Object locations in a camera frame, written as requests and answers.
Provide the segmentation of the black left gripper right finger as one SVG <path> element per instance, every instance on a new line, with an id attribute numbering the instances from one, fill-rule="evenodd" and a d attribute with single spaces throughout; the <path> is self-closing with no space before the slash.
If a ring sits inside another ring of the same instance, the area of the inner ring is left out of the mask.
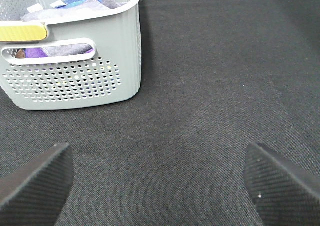
<path id="1" fill-rule="evenodd" d="M 265 226 L 320 224 L 320 179 L 270 147 L 247 146 L 243 178 Z"/>

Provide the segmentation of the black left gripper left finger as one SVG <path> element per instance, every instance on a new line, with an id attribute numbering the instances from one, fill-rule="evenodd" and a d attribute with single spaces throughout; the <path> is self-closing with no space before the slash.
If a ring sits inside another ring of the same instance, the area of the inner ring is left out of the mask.
<path id="1" fill-rule="evenodd" d="M 0 224 L 55 225 L 73 182 L 72 148 L 58 143 L 0 180 Z"/>

